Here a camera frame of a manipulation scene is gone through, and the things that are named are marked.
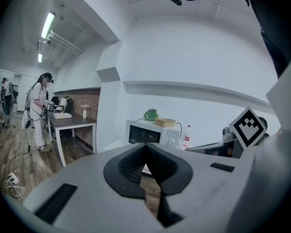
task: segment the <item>wooden tabletop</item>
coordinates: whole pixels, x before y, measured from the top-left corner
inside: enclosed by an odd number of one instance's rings
[[[72,114],[72,118],[64,118],[64,119],[56,119],[54,117],[53,112],[48,112],[48,116],[54,128],[97,123],[96,120],[93,120],[90,118],[84,119],[82,116],[78,114]]]

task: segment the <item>power outlet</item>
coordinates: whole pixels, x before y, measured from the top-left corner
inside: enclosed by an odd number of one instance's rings
[[[12,184],[18,184],[19,180],[16,177],[16,175],[14,173],[10,173],[8,176],[8,180],[12,183]]]

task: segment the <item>flower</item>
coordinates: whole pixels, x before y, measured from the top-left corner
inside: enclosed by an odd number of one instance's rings
[[[89,105],[88,104],[81,105],[81,108],[83,108],[84,110],[87,110],[89,108]]]

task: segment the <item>shoe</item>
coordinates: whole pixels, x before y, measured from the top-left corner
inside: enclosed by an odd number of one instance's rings
[[[51,151],[51,149],[50,149],[50,146],[49,145],[44,145],[44,146],[42,146],[41,147],[41,150],[40,150],[41,152],[50,152]]]

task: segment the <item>bottle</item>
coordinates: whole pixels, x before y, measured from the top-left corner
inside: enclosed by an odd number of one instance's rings
[[[183,139],[181,148],[184,150],[190,147],[191,126],[188,125],[188,127],[183,133],[184,133],[184,139]]]

